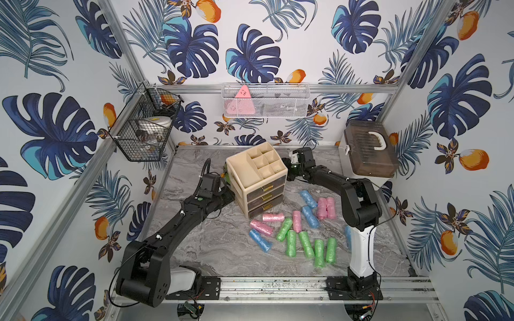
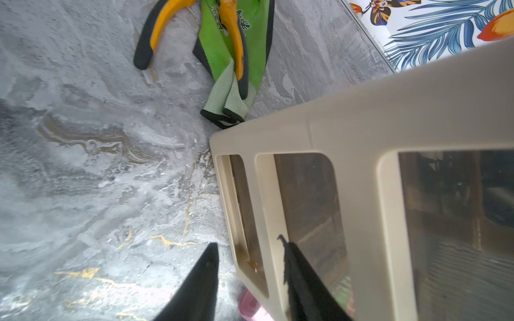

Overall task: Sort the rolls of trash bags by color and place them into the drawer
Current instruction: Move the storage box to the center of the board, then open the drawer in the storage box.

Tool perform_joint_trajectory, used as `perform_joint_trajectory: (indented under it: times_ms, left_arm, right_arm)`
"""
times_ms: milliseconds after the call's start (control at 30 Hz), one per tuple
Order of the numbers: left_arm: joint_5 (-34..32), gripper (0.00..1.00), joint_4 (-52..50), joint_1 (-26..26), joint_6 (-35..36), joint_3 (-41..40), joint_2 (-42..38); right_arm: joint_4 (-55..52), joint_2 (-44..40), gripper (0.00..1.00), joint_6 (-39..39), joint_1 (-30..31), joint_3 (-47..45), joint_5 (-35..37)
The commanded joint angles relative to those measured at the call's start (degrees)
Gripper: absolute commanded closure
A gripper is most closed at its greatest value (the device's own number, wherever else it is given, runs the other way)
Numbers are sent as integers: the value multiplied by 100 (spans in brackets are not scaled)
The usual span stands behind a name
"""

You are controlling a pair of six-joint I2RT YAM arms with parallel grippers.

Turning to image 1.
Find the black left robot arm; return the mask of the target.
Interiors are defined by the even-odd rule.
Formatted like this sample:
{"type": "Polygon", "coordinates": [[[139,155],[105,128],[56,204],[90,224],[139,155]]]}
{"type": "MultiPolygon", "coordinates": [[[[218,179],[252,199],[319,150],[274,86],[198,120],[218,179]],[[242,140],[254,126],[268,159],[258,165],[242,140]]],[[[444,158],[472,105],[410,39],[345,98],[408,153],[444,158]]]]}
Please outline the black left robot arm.
{"type": "Polygon", "coordinates": [[[181,209],[168,223],[147,239],[128,244],[115,278],[115,293],[157,307],[172,294],[184,296],[196,291],[202,282],[201,273],[189,267],[171,269],[171,256],[209,214],[221,210],[234,199],[234,192],[220,175],[201,175],[195,193],[181,202],[181,209]]]}

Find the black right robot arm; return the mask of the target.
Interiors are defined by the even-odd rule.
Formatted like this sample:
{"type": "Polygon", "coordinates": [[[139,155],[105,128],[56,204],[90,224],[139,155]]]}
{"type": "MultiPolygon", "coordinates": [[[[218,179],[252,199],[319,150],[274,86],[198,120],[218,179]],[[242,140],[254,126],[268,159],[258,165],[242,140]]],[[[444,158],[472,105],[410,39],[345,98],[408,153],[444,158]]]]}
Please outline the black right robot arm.
{"type": "Polygon", "coordinates": [[[350,227],[352,257],[347,275],[328,277],[326,291],[330,300],[382,300],[380,280],[373,263],[373,238],[382,214],[377,194],[369,179],[344,177],[317,165],[309,147],[298,148],[282,158],[287,180],[297,177],[312,185],[325,187],[341,198],[343,219],[350,227]]]}

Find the pink roll pair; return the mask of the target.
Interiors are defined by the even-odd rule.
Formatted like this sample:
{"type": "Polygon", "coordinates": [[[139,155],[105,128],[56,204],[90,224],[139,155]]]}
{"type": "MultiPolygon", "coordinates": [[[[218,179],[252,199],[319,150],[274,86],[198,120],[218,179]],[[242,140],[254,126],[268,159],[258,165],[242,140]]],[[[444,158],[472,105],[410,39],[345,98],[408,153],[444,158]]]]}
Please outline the pink roll pair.
{"type": "Polygon", "coordinates": [[[317,218],[319,220],[325,220],[328,217],[327,210],[327,199],[320,197],[317,201],[317,218]]]}

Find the clear top drawer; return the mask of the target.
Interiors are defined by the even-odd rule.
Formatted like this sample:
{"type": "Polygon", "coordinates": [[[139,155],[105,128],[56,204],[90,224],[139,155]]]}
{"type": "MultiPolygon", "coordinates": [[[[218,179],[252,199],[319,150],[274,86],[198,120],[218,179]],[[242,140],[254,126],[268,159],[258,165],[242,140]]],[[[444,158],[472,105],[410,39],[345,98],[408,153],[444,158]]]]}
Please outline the clear top drawer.
{"type": "Polygon", "coordinates": [[[273,189],[284,185],[285,181],[286,181],[286,177],[281,176],[278,179],[263,185],[262,187],[258,187],[254,191],[251,191],[251,192],[249,192],[249,194],[247,194],[247,200],[251,201],[251,200],[261,197],[267,193],[270,193],[273,189]]]}

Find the beige drawer organizer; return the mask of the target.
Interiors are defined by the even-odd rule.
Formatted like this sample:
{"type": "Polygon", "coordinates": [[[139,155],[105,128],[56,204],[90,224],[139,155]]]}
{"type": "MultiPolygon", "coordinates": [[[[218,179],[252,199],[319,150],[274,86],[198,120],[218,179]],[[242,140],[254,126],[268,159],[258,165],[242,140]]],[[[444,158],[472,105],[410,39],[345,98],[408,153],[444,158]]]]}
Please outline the beige drawer organizer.
{"type": "Polygon", "coordinates": [[[226,159],[226,179],[247,219],[247,194],[281,176],[286,177],[287,173],[280,155],[270,143],[262,143],[226,159]]]}

